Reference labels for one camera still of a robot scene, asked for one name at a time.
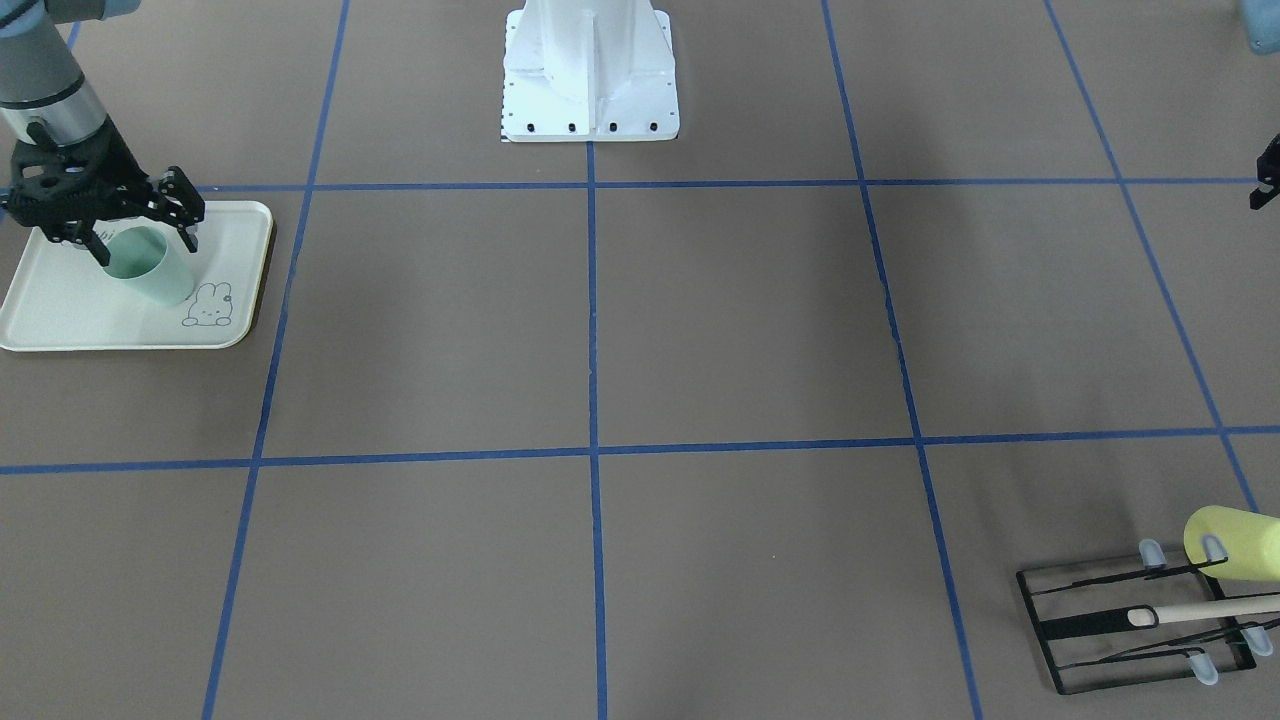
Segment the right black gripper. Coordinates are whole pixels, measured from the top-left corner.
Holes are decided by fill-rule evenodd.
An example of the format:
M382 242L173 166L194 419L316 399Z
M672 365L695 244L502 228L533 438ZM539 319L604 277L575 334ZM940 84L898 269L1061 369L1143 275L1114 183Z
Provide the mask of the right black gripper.
M100 266L111 252L95 229L99 222L131 218L172 227L188 252L198 251L197 225L206 202L179 167L150 174L137 163L113 120L76 143L55 143L41 120L31 142L12 154L12 182L3 210L19 225L38 228L52 243L77 243Z

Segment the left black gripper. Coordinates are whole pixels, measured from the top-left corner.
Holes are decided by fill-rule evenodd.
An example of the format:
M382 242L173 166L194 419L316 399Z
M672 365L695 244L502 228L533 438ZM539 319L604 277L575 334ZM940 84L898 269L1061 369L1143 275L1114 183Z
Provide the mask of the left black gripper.
M1257 211L1279 196L1280 135L1275 135L1256 159L1254 188L1249 193L1249 209Z

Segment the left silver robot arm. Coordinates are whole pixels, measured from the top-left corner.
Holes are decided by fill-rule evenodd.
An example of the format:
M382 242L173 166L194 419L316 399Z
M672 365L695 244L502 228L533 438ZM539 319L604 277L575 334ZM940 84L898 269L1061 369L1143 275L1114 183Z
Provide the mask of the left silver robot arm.
M1239 1L1247 44L1252 53L1266 56L1279 51L1279 1ZM1251 210L1260 210L1279 195L1279 135L1256 159L1256 187L1249 193Z

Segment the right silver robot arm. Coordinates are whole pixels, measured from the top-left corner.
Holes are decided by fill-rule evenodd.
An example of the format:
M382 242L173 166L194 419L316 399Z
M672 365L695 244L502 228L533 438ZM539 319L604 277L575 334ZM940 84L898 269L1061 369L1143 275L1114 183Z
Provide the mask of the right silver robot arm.
M3 210L51 243L111 254L99 222L145 218L173 228L197 252L206 204L179 167L151 176L137 163L59 26L131 14L137 1L5 1L3 120L15 135Z

